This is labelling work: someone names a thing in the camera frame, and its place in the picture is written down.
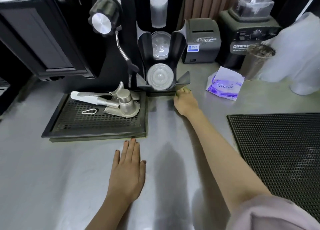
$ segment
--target person's left hand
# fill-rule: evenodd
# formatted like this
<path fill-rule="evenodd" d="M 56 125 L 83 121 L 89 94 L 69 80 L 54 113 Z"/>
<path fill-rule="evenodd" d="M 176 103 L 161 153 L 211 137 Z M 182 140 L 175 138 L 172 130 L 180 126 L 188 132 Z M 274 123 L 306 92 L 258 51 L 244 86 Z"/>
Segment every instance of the person's left hand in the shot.
<path fill-rule="evenodd" d="M 127 204 L 134 202 L 144 186 L 146 163 L 140 162 L 140 144 L 136 139 L 125 141 L 121 158 L 119 150 L 114 154 L 107 196 L 123 197 Z"/>

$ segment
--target pink sleeve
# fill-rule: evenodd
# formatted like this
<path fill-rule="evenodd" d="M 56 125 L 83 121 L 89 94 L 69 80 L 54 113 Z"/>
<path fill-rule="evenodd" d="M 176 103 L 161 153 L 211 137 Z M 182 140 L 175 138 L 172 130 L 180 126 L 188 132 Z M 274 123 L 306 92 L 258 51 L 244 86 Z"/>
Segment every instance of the pink sleeve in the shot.
<path fill-rule="evenodd" d="M 320 224 L 290 200 L 257 196 L 231 215 L 227 230 L 320 230 Z"/>

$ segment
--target black knob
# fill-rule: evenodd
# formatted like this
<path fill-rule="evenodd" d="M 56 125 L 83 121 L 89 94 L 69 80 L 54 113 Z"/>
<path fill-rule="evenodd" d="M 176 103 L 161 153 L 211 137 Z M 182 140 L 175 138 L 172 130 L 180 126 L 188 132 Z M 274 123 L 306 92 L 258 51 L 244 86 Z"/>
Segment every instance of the black knob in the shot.
<path fill-rule="evenodd" d="M 94 32 L 103 37 L 113 35 L 120 26 L 121 11 L 121 5 L 116 0 L 97 0 L 89 12 L 89 23 Z"/>
<path fill-rule="evenodd" d="M 252 32 L 252 34 L 250 35 L 250 39 L 251 40 L 258 40 L 262 38 L 262 32 L 261 30 L 255 30 L 254 32 Z"/>

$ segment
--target metal counter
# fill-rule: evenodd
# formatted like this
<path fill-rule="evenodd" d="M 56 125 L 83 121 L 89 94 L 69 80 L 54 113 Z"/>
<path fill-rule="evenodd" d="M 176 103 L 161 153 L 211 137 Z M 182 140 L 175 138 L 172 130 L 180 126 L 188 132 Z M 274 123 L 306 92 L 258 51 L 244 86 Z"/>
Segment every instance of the metal counter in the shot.
<path fill-rule="evenodd" d="M 236 102 L 205 91 L 217 64 L 178 65 L 215 128 L 236 149 L 226 115 L 320 112 L 320 93 L 299 96 L 288 83 L 245 82 Z M 123 140 L 51 143 L 42 139 L 63 93 L 36 84 L 0 123 L 0 228 L 84 229 L 108 188 L 113 155 Z M 120 229 L 224 229 L 229 212 L 189 122 L 172 97 L 149 98 L 148 136 L 139 139 L 146 184 Z"/>

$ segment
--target receipt printer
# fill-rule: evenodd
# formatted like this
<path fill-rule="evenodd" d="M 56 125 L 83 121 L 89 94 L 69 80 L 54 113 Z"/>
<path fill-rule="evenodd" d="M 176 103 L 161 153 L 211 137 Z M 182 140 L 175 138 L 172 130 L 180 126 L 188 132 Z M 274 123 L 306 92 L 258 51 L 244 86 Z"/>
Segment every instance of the receipt printer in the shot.
<path fill-rule="evenodd" d="M 210 18 L 186 21 L 187 46 L 183 63 L 211 63 L 216 59 L 221 45 L 219 27 Z"/>

